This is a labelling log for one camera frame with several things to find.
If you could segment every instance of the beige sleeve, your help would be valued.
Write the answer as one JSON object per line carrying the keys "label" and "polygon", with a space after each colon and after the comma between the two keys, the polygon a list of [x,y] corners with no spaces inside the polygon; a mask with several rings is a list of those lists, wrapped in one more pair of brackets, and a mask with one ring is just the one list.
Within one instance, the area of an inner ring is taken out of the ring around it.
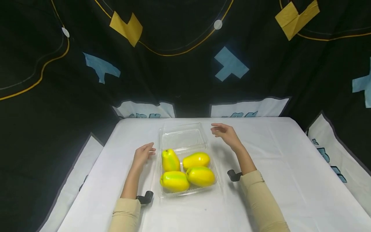
{"label": "beige sleeve", "polygon": [[140,215],[139,200],[119,198],[112,215],[109,232],[134,232]]}
{"label": "beige sleeve", "polygon": [[240,183],[260,232],[290,231],[276,200],[258,170],[243,175]]}

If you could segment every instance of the black fabric wall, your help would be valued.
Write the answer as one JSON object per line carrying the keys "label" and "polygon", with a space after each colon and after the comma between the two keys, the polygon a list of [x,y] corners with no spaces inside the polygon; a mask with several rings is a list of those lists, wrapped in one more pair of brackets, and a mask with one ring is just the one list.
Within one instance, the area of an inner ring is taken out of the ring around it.
{"label": "black fabric wall", "polygon": [[[319,1],[320,13],[290,41],[275,19],[284,0],[104,2],[8,0],[0,10],[6,231],[40,226],[88,135],[105,144],[118,121],[112,106],[127,100],[170,102],[177,117],[209,117],[211,104],[290,97],[281,116],[306,130],[323,110],[371,167],[370,109],[364,91],[352,93],[352,80],[370,72],[371,2]],[[301,13],[311,2],[293,3]],[[143,26],[135,46],[109,27],[114,11],[125,23],[134,13]],[[224,14],[222,28],[207,37]],[[249,68],[242,78],[215,78],[224,46]],[[84,53],[120,76],[106,73],[99,83]]]}

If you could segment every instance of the hand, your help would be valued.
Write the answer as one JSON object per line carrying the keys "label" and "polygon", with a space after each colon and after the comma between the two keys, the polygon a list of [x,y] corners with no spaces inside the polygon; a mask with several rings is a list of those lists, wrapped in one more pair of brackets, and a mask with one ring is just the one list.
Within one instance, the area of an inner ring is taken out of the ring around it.
{"label": "hand", "polygon": [[211,125],[214,126],[211,128],[212,134],[214,134],[215,137],[221,137],[233,151],[243,147],[233,127],[223,123],[212,123]]}
{"label": "hand", "polygon": [[145,162],[150,157],[150,155],[154,155],[156,148],[153,148],[154,143],[148,143],[146,145],[141,146],[140,148],[135,150],[133,164],[131,165],[132,168],[142,170]]}

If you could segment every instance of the clear plastic container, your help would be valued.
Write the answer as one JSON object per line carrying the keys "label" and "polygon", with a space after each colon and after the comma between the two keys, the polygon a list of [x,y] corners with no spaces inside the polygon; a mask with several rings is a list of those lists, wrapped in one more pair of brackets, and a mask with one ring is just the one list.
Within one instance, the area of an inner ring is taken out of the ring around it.
{"label": "clear plastic container", "polygon": [[201,191],[211,190],[216,187],[218,183],[218,173],[216,170],[216,166],[213,160],[213,154],[207,149],[207,140],[202,128],[201,123],[194,123],[194,124],[186,124],[174,127],[164,127],[161,128],[159,131],[160,137],[160,153],[158,156],[158,174],[159,177],[164,174],[164,169],[162,168],[162,159],[161,154],[162,151],[166,149],[173,149],[175,154],[178,156],[180,160],[180,170],[185,173],[183,169],[183,158],[196,153],[196,152],[205,152],[210,157],[210,163],[208,168],[210,168],[214,175],[215,175],[215,182],[213,185],[208,187],[198,187],[196,185],[191,184],[190,188],[187,191],[172,193],[169,190],[163,188],[160,185],[160,180],[156,180],[158,182],[158,195],[160,198],[168,198],[168,197],[177,197],[183,196],[193,193],[198,193]]}

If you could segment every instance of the yellow-green mango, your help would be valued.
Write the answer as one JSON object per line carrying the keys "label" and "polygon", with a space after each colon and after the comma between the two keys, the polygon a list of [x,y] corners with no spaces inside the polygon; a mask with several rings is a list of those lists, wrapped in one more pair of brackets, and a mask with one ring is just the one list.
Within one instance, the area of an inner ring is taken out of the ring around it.
{"label": "yellow-green mango", "polygon": [[189,182],[199,187],[211,186],[215,182],[215,175],[208,167],[191,167],[186,175]]}
{"label": "yellow-green mango", "polygon": [[180,161],[172,149],[164,150],[161,158],[164,171],[180,171]]}
{"label": "yellow-green mango", "polygon": [[185,173],[181,171],[165,172],[161,176],[160,184],[173,193],[186,191],[190,186]]}
{"label": "yellow-green mango", "polygon": [[208,154],[205,152],[196,152],[183,159],[183,168],[184,170],[187,170],[190,167],[207,167],[209,163],[210,157]]}

